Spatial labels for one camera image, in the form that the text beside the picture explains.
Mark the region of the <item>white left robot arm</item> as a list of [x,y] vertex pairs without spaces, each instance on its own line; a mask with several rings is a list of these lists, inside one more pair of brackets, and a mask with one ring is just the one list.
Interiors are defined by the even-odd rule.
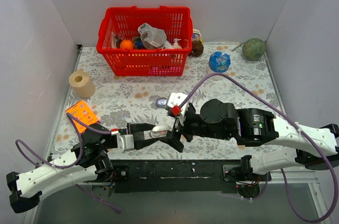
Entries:
[[81,134],[81,142],[60,157],[26,173],[8,173],[10,205],[15,213],[23,213],[48,196],[82,182],[103,182],[110,186],[125,182],[129,167],[113,165],[108,157],[109,149],[139,150],[164,139],[170,129],[167,125],[130,123],[125,129],[109,130],[94,123]]

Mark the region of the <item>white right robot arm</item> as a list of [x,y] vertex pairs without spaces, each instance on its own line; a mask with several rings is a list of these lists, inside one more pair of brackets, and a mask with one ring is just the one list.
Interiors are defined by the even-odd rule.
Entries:
[[269,111],[256,108],[237,110],[233,104],[217,99],[206,102],[199,114],[192,103],[186,104],[179,112],[175,104],[168,101],[166,110],[169,116],[175,118],[175,122],[165,141],[179,152],[183,150],[180,138],[191,141],[194,136],[219,140],[234,138],[238,145],[246,147],[283,147],[274,153],[243,156],[240,165],[228,172],[240,181],[252,180],[258,175],[286,167],[327,170],[328,166],[319,154],[319,149],[332,167],[338,166],[338,126],[335,124],[321,128],[299,126],[296,129]]

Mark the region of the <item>purple earbud charging case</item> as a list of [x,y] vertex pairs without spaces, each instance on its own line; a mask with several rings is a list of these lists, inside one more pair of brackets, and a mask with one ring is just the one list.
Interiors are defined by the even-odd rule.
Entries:
[[165,108],[167,104],[167,99],[166,98],[158,98],[156,100],[156,106],[159,108]]

